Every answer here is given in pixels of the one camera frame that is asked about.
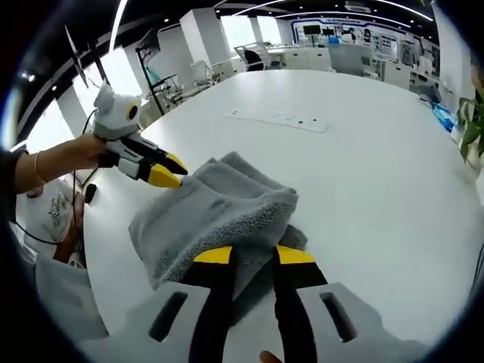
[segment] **folded towel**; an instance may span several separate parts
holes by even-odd
[[[154,289],[180,281],[200,253],[233,246],[234,299],[271,259],[277,244],[304,249],[304,234],[288,226],[298,195],[237,153],[209,160],[177,189],[139,211],[129,233]]]

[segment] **desk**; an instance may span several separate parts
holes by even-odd
[[[304,110],[329,127],[321,134],[227,117],[241,107],[261,114]],[[484,235],[479,197],[455,144],[417,95],[346,74],[242,73],[142,135],[190,172],[235,150],[297,189],[291,222],[308,237],[327,279],[372,305],[397,337],[433,343],[466,302]],[[94,183],[85,252],[99,312],[113,333],[151,294],[128,225],[163,190],[117,169],[103,170]],[[229,332],[228,360],[257,361],[262,349],[282,356],[273,304],[267,296]]]

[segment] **ceiling light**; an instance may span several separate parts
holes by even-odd
[[[395,2],[388,2],[387,0],[375,0],[375,1],[376,2],[384,2],[385,4],[388,4],[388,5],[398,6],[399,8],[405,9],[406,11],[411,11],[412,13],[418,15],[419,17],[422,17],[423,19],[427,19],[428,21],[433,21],[433,19],[431,17],[428,17],[427,15],[422,14],[421,12],[416,11],[414,9],[407,8],[404,5],[396,4]]]
[[[405,26],[407,28],[411,28],[411,26],[409,26],[408,24],[400,23],[399,21],[396,21],[396,20],[386,19],[385,17],[377,17],[375,15],[370,15],[370,14],[350,13],[348,11],[307,11],[305,13],[279,15],[276,17],[276,19],[280,19],[282,17],[295,17],[296,15],[314,15],[314,14],[336,14],[336,15],[348,14],[348,15],[357,15],[359,17],[371,17],[373,19],[385,20],[385,21],[389,21],[390,23],[395,23],[401,26]]]
[[[121,17],[123,16],[124,9],[126,8],[126,3],[128,0],[121,0],[119,2],[118,10],[116,11],[116,16],[114,17],[113,30],[111,30],[111,39],[109,41],[109,53],[114,50],[114,43],[116,41],[116,36],[118,34],[119,24],[121,23]]]
[[[238,13],[235,13],[232,15],[232,17],[236,17],[237,15],[241,15],[243,13],[247,13],[248,11],[251,11],[251,10],[254,10],[254,9],[258,9],[258,8],[261,8],[262,6],[266,6],[266,5],[272,5],[272,4],[277,4],[278,2],[285,2],[286,0],[274,0],[273,2],[266,2],[265,4],[261,4],[261,5],[256,5],[256,6],[252,6],[251,8],[248,8],[248,9],[244,9],[242,11],[239,11]]]

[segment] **white t-shirt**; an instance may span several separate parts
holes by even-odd
[[[67,234],[73,217],[73,190],[60,179],[44,185],[42,195],[25,200],[26,231],[31,235],[55,244]],[[56,246],[43,244],[25,234],[27,246],[44,256],[52,257]]]

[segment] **office room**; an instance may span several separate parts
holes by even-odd
[[[9,263],[67,342],[54,354],[451,346],[484,287],[484,72],[446,2],[48,6],[5,94],[0,164]]]

